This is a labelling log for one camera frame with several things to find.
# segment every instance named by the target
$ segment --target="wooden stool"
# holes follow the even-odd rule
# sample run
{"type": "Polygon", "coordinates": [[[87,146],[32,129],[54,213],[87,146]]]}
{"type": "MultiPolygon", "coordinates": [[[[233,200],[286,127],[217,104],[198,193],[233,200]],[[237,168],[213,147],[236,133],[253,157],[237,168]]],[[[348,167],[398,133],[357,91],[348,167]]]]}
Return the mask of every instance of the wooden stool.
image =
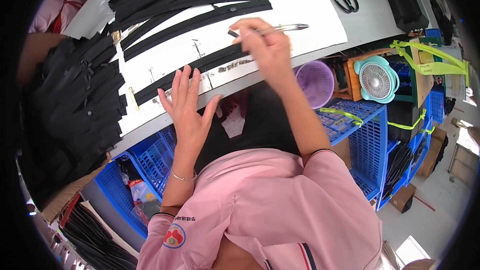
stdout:
{"type": "Polygon", "coordinates": [[[360,89],[362,88],[362,85],[360,84],[360,77],[357,73],[355,73],[353,64],[356,61],[363,61],[367,57],[385,54],[390,51],[392,51],[391,48],[382,48],[382,49],[368,51],[353,57],[349,57],[348,61],[343,63],[343,69],[345,70],[345,77],[346,77],[345,88],[339,89],[337,76],[335,75],[335,71],[332,71],[333,79],[335,80],[335,87],[333,88],[332,97],[350,99],[353,101],[359,101],[360,99],[362,99],[362,94],[360,93],[360,89]]]}

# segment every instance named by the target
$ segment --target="black pants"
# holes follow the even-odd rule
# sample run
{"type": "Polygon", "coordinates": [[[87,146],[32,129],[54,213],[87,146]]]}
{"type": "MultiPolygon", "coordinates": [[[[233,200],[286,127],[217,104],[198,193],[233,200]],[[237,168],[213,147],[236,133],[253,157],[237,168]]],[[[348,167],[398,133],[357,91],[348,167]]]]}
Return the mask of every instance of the black pants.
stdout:
{"type": "MultiPolygon", "coordinates": [[[[300,156],[279,96],[264,81],[248,87],[247,93],[248,107],[241,137],[231,140],[220,119],[213,115],[207,140],[194,166],[197,174],[219,157],[243,149],[273,148],[300,156]]],[[[205,108],[198,113],[203,115],[204,111],[205,108]]],[[[177,143],[175,127],[171,125],[170,128],[177,143]]]]}

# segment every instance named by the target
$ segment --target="purple plastic basket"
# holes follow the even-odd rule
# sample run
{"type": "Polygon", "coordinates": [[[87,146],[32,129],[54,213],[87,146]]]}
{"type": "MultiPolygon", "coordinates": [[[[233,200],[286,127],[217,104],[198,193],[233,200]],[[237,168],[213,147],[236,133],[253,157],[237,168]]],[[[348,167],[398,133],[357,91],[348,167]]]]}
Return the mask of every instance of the purple plastic basket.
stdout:
{"type": "Polygon", "coordinates": [[[295,68],[297,82],[312,109],[324,106],[332,98],[334,78],[330,68],[321,61],[311,61],[295,68]]]}

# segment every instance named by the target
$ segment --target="fan grille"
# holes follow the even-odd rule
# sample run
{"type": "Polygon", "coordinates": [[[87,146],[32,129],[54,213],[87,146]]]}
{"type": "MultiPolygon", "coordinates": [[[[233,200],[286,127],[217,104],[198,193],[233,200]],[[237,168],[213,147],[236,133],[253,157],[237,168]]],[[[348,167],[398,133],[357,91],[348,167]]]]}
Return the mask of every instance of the fan grille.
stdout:
{"type": "Polygon", "coordinates": [[[375,63],[363,66],[360,82],[363,90],[376,99],[384,99],[392,91],[392,80],[387,71],[375,63]]]}

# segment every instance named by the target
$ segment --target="pink fabric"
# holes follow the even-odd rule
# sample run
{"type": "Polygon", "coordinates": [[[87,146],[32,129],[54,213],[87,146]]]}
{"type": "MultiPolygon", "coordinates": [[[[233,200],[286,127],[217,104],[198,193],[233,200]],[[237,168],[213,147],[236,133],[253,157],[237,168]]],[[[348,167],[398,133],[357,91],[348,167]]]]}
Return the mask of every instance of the pink fabric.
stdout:
{"type": "MultiPolygon", "coordinates": [[[[67,0],[81,3],[81,0],[67,0]]],[[[71,4],[64,4],[64,0],[44,0],[35,18],[33,19],[28,33],[44,33],[50,27],[51,23],[57,18],[61,12],[61,29],[60,33],[67,28],[78,12],[78,9],[71,4]]]]}
{"type": "Polygon", "coordinates": [[[333,152],[233,152],[207,165],[177,217],[153,216],[137,269],[209,269],[222,236],[264,269],[372,269],[382,223],[333,152]]]}

